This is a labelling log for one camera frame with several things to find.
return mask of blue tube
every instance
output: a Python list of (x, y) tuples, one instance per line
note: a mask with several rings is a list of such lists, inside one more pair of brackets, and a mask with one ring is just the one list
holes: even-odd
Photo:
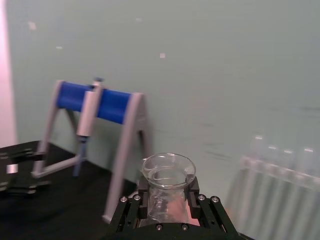
[(82, 162), (84, 161), (86, 157), (86, 147), (87, 147), (87, 137), (81, 137), (81, 146), (80, 146), (80, 154), (79, 154), (79, 159), (76, 165), (74, 166), (73, 169), (73, 176), (78, 177), (80, 170), (81, 170), (81, 165)]

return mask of black table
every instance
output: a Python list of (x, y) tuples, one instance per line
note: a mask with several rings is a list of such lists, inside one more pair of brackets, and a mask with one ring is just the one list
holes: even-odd
[[(37, 148), (38, 141), (0, 148), (13, 153)], [(73, 157), (74, 154), (51, 144), (48, 164)], [(30, 174), (32, 162), (19, 164), (19, 181)], [(78, 178), (72, 177), (73, 168), (61, 170), (41, 178), (52, 181), (48, 191), (30, 199), (0, 199), (1, 240), (97, 240), (104, 236), (107, 224), (102, 215), (111, 180), (111, 172), (90, 162), (84, 162)], [(123, 195), (136, 188), (124, 182)]]

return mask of beaker rim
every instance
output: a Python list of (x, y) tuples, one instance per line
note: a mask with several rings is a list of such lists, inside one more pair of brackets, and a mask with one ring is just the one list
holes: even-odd
[[(178, 183), (178, 184), (160, 184), (158, 182), (156, 182), (154, 179), (150, 178), (148, 176), (148, 173), (151, 169), (146, 168), (146, 164), (149, 162), (150, 159), (160, 156), (160, 155), (169, 155), (169, 156), (179, 156), (182, 157), (183, 159), (185, 159), (186, 161), (188, 161), (188, 163), (190, 164), (191, 168), (192, 168), (192, 173), (188, 174), (188, 177), (186, 178), (186, 180), (184, 182)], [(167, 190), (174, 190), (174, 189), (182, 189), (187, 187), (190, 183), (192, 183), (192, 181), (195, 179), (196, 177), (196, 166), (195, 164), (190, 160), (190, 158), (183, 156), (181, 154), (178, 153), (173, 153), (173, 152), (160, 152), (160, 153), (156, 153), (154, 155), (151, 155), (147, 158), (144, 159), (143, 165), (142, 165), (142, 174), (143, 176), (146, 178), (146, 180), (153, 186), (161, 188), (161, 189), (167, 189)]]

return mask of glass beaker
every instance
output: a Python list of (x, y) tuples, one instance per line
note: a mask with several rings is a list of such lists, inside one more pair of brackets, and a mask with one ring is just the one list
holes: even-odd
[(194, 163), (176, 153), (159, 153), (144, 161), (142, 173), (149, 184), (149, 199), (147, 219), (139, 226), (188, 223), (185, 190), (195, 179)]

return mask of wall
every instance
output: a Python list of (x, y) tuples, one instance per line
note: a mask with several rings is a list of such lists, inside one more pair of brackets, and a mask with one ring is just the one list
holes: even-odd
[[(190, 157), (201, 191), (225, 198), (253, 135), (279, 148), (318, 147), (319, 7), (317, 0), (11, 0), (19, 141), (42, 137), (56, 80), (103, 77), (111, 89), (145, 93), (155, 151)], [(91, 161), (112, 165), (119, 131), (97, 121)], [(62, 115), (53, 141), (72, 150), (70, 136)], [(134, 181), (134, 171), (126, 177)]]
[(0, 0), (0, 148), (17, 144), (5, 0)]

